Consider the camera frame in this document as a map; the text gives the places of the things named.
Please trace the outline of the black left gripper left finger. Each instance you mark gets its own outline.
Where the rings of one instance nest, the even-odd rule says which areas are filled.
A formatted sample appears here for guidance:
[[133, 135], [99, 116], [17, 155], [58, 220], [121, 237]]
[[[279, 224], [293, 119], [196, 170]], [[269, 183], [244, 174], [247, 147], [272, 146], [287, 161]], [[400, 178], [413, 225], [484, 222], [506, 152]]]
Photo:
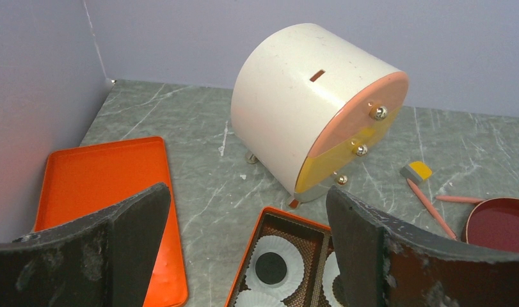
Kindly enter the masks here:
[[142, 306], [170, 203], [160, 182], [69, 223], [0, 242], [0, 306]]

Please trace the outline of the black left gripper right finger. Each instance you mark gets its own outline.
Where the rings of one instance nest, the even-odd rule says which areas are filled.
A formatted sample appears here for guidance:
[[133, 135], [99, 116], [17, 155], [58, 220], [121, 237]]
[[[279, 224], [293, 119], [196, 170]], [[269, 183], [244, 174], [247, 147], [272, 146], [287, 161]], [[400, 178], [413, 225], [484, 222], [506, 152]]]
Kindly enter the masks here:
[[337, 187], [326, 212], [350, 306], [519, 306], [519, 253], [441, 237]]

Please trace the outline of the black round cookie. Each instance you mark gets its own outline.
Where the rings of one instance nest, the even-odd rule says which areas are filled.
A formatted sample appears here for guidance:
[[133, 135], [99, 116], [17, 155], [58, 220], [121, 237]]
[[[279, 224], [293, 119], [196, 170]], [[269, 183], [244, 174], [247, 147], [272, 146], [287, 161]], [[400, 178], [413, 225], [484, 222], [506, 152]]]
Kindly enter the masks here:
[[278, 253], [263, 253], [255, 262], [255, 273], [260, 282], [267, 285], [276, 285], [285, 279], [287, 264]]

